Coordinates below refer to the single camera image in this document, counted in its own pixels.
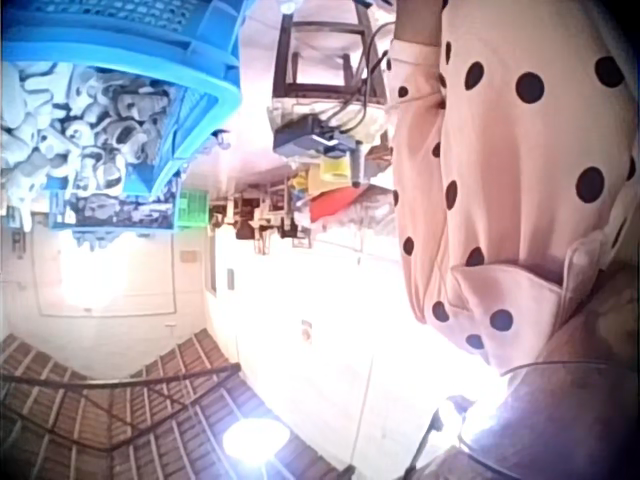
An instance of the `polka dot shirt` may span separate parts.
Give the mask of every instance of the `polka dot shirt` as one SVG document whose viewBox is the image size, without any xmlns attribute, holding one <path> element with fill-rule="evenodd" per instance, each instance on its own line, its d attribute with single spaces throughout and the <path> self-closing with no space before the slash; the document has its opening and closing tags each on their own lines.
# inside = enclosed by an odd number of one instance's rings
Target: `polka dot shirt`
<svg viewBox="0 0 640 480">
<path fill-rule="evenodd" d="M 637 103 L 581 1 L 444 2 L 394 41 L 394 204 L 416 318 L 502 370 L 588 294 L 640 198 Z"/>
</svg>

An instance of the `shirt sleeve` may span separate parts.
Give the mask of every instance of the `shirt sleeve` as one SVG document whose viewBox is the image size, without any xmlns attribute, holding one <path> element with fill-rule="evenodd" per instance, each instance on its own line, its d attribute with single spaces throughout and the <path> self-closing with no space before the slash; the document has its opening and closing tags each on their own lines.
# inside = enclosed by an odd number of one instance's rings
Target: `shirt sleeve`
<svg viewBox="0 0 640 480">
<path fill-rule="evenodd" d="M 395 120 L 394 198 L 405 281 L 418 320 L 424 320 L 423 299 L 418 292 L 433 288 L 433 282 L 439 283 L 434 268 L 446 240 L 440 169 L 444 114 L 440 50 L 399 40 L 394 40 L 389 50 L 390 114 Z"/>
</svg>

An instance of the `green crate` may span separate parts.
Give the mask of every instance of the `green crate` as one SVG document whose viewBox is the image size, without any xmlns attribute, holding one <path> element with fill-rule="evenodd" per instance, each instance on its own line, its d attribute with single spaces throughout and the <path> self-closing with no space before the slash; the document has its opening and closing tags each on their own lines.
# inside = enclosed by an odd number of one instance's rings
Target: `green crate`
<svg viewBox="0 0 640 480">
<path fill-rule="evenodd" d="M 183 189 L 178 204 L 178 227 L 209 225 L 209 192 Z"/>
</svg>

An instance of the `light bulb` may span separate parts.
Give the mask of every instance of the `light bulb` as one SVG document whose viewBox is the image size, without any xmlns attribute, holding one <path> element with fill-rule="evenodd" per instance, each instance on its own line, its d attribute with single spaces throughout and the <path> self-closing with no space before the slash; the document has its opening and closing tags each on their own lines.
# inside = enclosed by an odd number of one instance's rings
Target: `light bulb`
<svg viewBox="0 0 640 480">
<path fill-rule="evenodd" d="M 291 432 L 277 420 L 245 418 L 232 425 L 222 437 L 224 451 L 250 466 L 260 466 L 289 440 Z"/>
<path fill-rule="evenodd" d="M 293 12 L 296 11 L 296 2 L 293 1 L 289 1 L 289 2 L 282 2 L 280 4 L 280 12 L 283 15 L 291 15 Z"/>
</svg>

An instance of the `blue basket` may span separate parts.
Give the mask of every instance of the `blue basket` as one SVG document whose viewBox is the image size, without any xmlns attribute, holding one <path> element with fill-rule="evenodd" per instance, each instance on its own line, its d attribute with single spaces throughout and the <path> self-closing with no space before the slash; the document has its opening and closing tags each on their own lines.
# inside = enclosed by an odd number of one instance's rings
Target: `blue basket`
<svg viewBox="0 0 640 480">
<path fill-rule="evenodd" d="M 255 0 L 3 3 L 3 61 L 90 65 L 182 87 L 155 165 L 128 176 L 127 193 L 158 194 L 240 105 L 238 31 Z"/>
</svg>

